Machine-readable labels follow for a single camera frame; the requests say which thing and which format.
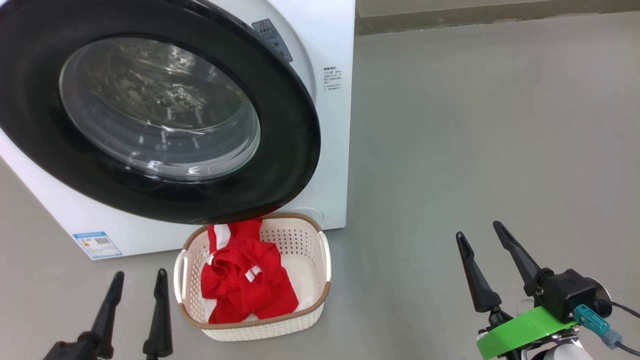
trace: basket handle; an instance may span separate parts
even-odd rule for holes
[[[322,252],[324,254],[323,259],[326,280],[331,281],[331,252],[329,251],[329,242],[327,241],[324,232],[320,231],[318,235],[320,235],[320,239],[322,239]]]
[[[175,300],[178,300],[178,304],[181,304],[187,297],[187,288],[184,286],[187,283],[188,260],[184,257],[186,254],[187,250],[180,251],[173,268],[173,292],[175,292]]]

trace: teal connector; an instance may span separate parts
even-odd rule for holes
[[[595,311],[588,308],[587,305],[578,305],[575,308],[573,318],[579,322],[580,325],[595,332],[610,349],[617,348],[617,343],[622,342],[622,335],[611,330],[609,323],[600,317],[600,315],[596,314]]]

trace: washing machine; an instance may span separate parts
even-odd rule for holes
[[[354,19],[354,0],[0,0],[0,156],[92,259],[274,211],[344,227]]]

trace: door glass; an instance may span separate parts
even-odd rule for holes
[[[74,53],[60,75],[63,104],[103,151],[150,176],[204,180],[253,156],[260,124],[222,70],[175,45],[109,38]]]

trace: laundry basket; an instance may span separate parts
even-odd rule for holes
[[[173,287],[180,314],[192,326],[219,341],[272,338],[301,331],[315,324],[331,286],[331,255],[326,236],[309,217],[271,214],[262,218],[260,238],[275,243],[282,266],[300,302],[295,312],[263,320],[209,324],[200,287],[200,273],[209,256],[207,228],[201,227],[187,240],[175,261]]]

